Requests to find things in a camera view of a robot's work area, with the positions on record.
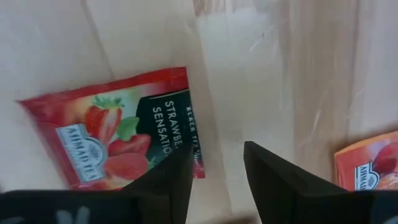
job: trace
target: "strawberry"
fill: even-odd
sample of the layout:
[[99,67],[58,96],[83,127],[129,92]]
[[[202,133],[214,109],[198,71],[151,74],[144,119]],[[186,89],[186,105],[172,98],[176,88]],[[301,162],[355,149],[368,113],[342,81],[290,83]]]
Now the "strawberry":
[[87,109],[83,118],[88,134],[108,146],[120,123],[121,107],[120,98],[112,101],[95,96],[93,106]]
[[148,160],[138,153],[125,153],[119,156],[109,157],[104,165],[107,174],[117,177],[136,180],[148,169]]
[[117,156],[127,152],[135,152],[141,155],[146,155],[150,145],[150,135],[135,134],[129,141],[117,139],[113,141],[108,147],[109,156]]
[[373,161],[373,170],[380,175],[394,171],[398,160],[398,142],[390,143],[380,150]]

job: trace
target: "ahmad tea logo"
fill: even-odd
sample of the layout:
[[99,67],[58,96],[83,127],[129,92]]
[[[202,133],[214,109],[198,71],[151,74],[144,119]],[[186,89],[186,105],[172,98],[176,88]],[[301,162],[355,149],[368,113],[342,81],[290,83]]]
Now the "ahmad tea logo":
[[57,133],[81,182],[105,177],[105,146],[97,139],[89,137],[84,125],[73,124],[57,128]]
[[372,190],[379,180],[379,174],[372,170],[372,162],[355,168],[355,190]]

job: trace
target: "red tea packet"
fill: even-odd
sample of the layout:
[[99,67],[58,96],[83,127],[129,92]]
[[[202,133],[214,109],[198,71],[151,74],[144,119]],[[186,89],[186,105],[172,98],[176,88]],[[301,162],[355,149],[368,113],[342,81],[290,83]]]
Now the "red tea packet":
[[20,101],[71,189],[120,189],[182,146],[205,178],[185,68]]
[[398,132],[383,134],[335,154],[337,184],[347,190],[398,189]]

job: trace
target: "orange tea packet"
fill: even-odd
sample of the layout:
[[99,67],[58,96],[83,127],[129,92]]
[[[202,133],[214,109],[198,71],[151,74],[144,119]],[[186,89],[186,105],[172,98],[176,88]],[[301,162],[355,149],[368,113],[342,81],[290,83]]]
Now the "orange tea packet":
[[337,184],[347,190],[398,189],[398,131],[335,154]]

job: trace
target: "wooden surface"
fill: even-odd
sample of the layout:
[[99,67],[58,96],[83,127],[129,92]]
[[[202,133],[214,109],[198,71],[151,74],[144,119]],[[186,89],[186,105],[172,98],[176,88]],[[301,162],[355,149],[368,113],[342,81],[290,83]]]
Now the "wooden surface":
[[243,142],[327,180],[332,155],[398,128],[396,0],[5,0],[0,188],[64,185],[14,102],[187,66],[207,179],[188,223],[255,212]]

